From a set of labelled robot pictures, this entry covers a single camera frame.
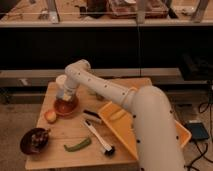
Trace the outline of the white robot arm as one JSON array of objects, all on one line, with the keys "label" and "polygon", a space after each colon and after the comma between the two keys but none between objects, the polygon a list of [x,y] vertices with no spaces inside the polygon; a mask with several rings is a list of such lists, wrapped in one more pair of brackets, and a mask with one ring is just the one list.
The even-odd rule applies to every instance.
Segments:
[{"label": "white robot arm", "polygon": [[186,171],[165,93],[153,85],[127,88],[94,76],[88,72],[90,68],[84,59],[69,64],[65,68],[64,90],[74,96],[78,86],[83,84],[132,114],[140,170]]}]

